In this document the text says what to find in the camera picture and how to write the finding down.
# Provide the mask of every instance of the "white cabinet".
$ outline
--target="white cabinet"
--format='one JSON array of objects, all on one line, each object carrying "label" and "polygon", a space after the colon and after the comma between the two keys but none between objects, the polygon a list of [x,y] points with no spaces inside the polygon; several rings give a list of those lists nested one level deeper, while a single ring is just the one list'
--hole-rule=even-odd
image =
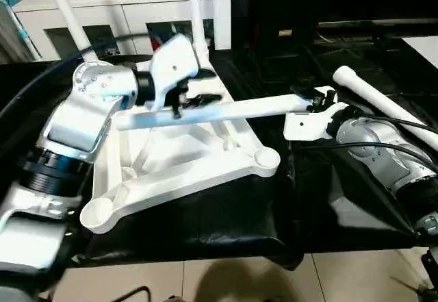
[{"label": "white cabinet", "polygon": [[[124,5],[123,11],[132,33],[147,32],[147,24],[190,20],[189,1]],[[201,0],[203,19],[213,19],[214,48],[231,48],[230,0]],[[152,54],[149,38],[134,38],[138,54]]]},{"label": "white cabinet", "polygon": [[[69,1],[91,40],[91,29],[87,27],[101,28],[103,37],[109,37],[147,32],[146,24],[191,19],[188,0]],[[201,0],[201,7],[203,18],[213,20],[215,49],[230,49],[231,0]],[[66,23],[54,0],[22,0],[14,6],[14,11],[43,60],[58,60],[72,53],[73,39],[65,29],[59,30]],[[117,43],[117,48],[121,54],[153,52],[148,38],[124,40]]]},{"label": "white cabinet", "polygon": [[[89,26],[108,26],[112,36],[104,34],[102,38],[129,34],[129,28],[121,5],[74,8],[73,10],[78,21],[85,29]],[[42,59],[45,61],[60,59],[62,48],[67,47],[64,43],[71,43],[67,43],[68,41],[63,40],[61,37],[58,38],[58,43],[56,43],[55,36],[51,36],[50,32],[53,32],[54,29],[67,27],[62,13],[59,10],[40,10],[18,12],[16,14],[35,47],[40,52]],[[68,31],[66,30],[65,32],[67,33],[66,37],[73,41]],[[117,47],[120,54],[136,54],[132,40],[119,41],[117,42]]]}]

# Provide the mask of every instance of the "tiled floor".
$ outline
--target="tiled floor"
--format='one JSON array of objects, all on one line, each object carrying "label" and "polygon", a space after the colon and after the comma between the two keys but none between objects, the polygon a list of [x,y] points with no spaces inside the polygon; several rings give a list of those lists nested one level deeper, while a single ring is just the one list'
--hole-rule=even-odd
[{"label": "tiled floor", "polygon": [[[420,257],[424,249],[306,255],[289,272],[262,257],[135,264],[69,270],[55,302],[110,302],[142,285],[153,302],[171,295],[193,302],[415,302],[430,285]],[[127,302],[145,302],[142,293]]]}]

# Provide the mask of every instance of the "black table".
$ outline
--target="black table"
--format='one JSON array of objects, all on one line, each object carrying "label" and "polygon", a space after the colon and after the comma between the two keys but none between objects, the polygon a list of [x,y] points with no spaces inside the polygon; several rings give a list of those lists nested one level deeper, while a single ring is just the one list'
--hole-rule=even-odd
[{"label": "black table", "polygon": [[[311,51],[314,57],[297,49],[264,59],[248,50],[220,51],[212,53],[211,63],[236,100],[332,84],[330,72],[346,64],[406,109],[436,124],[438,72],[403,41],[353,50],[319,46]],[[108,61],[143,59],[118,56]],[[0,66],[0,103],[46,65]],[[51,76],[0,123],[5,132],[0,137],[1,191],[15,176],[13,163],[35,143],[51,110],[68,94],[74,67]],[[343,99],[363,103],[346,90],[338,92]],[[262,255],[293,269],[305,252],[409,248],[420,243],[397,202],[345,151],[298,150],[300,143],[283,138],[284,116],[248,122],[262,143],[281,155],[274,177],[251,175],[152,207],[122,218],[102,235],[91,234],[77,220],[76,257],[69,266]]]}]

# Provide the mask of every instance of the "black cable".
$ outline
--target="black cable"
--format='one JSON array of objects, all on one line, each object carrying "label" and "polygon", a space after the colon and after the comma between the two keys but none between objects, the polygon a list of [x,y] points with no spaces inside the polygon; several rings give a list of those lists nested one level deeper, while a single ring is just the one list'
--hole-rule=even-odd
[{"label": "black cable", "polygon": [[118,299],[113,300],[112,302],[123,302],[127,299],[129,299],[130,297],[132,297],[133,295],[139,293],[139,292],[146,292],[147,294],[147,302],[152,302],[152,298],[151,298],[151,290],[149,290],[149,287],[147,286],[140,286],[137,287],[135,290],[132,290],[131,292],[122,295],[121,297],[119,297]]},{"label": "black cable", "polygon": [[433,132],[435,134],[438,134],[438,129],[434,129],[433,127],[430,127],[430,126],[427,126],[424,124],[418,124],[418,123],[411,122],[411,121],[405,121],[404,119],[398,119],[398,118],[388,117],[388,116],[376,116],[376,115],[364,114],[364,113],[361,113],[360,116],[367,117],[370,119],[375,119],[378,121],[387,121],[387,122],[395,123],[395,124],[414,126],[414,127],[418,127],[419,129],[425,129],[426,131],[430,131],[430,132]]},{"label": "black cable", "polygon": [[76,60],[79,56],[83,55],[84,53],[87,53],[92,50],[101,49],[107,45],[113,44],[114,42],[118,40],[126,40],[128,38],[135,38],[135,37],[145,37],[149,36],[148,33],[139,33],[139,34],[128,34],[128,35],[121,35],[115,38],[111,38],[109,40],[104,40],[102,42],[93,44],[86,49],[83,49],[81,51],[76,52],[74,55],[71,55],[70,57],[60,60],[59,62],[56,62],[52,66],[47,67],[41,74],[33,78],[29,83],[27,83],[25,86],[19,90],[19,92],[6,104],[6,106],[0,111],[0,120],[20,101],[20,99],[23,97],[23,95],[36,86],[39,82],[42,81],[43,78],[45,78],[47,75],[57,71],[61,67],[63,67],[65,64],[68,64],[71,61]]},{"label": "black cable", "polygon": [[382,143],[382,142],[348,142],[348,143],[340,143],[340,144],[321,144],[319,146],[308,146],[308,147],[301,147],[299,149],[338,149],[338,148],[350,148],[350,147],[382,147],[382,148],[389,148],[389,149],[395,149],[398,151],[401,151],[403,153],[407,153],[408,155],[411,155],[412,157],[417,158],[419,161],[423,163],[424,166],[429,168],[430,170],[434,171],[436,174],[438,174],[438,166],[433,164],[430,160],[428,160],[423,155],[420,155],[410,149],[396,146],[394,144],[389,143]]}]

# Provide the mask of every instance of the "white pole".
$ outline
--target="white pole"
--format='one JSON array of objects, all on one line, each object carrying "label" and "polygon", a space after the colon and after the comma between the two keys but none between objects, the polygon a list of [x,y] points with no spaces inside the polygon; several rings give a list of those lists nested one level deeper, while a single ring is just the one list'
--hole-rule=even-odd
[{"label": "white pole", "polygon": [[[68,30],[70,31],[73,40],[75,41],[77,48],[79,50],[86,49],[90,46],[90,41],[85,34],[82,26],[79,24],[79,21],[76,19],[75,14],[73,13],[73,9],[70,6],[68,0],[55,0],[58,8],[61,13],[64,15],[64,18],[67,22]],[[87,52],[82,55],[85,61],[93,61],[98,60],[98,57],[94,51]]]},{"label": "white pole", "polygon": [[[378,108],[384,114],[390,117],[424,125],[424,123],[421,122],[417,117],[400,107],[397,103],[386,97],[383,93],[376,90],[366,81],[357,76],[356,72],[348,66],[342,66],[338,68],[333,74],[333,81],[341,86],[349,88],[351,91],[364,98],[374,107]],[[431,146],[434,150],[438,151],[437,134],[420,129],[418,127],[412,127],[408,125],[403,126]]]},{"label": "white pole", "polygon": [[186,125],[237,118],[255,118],[304,112],[311,102],[298,95],[279,95],[260,99],[217,103],[204,108],[181,110],[181,118],[175,119],[171,110],[145,112],[143,114],[119,114],[112,117],[112,124],[121,131],[171,125]]},{"label": "white pole", "polygon": [[190,0],[192,11],[193,47],[198,57],[208,59],[208,47],[205,42],[204,23],[201,16],[201,3],[199,0]]}]

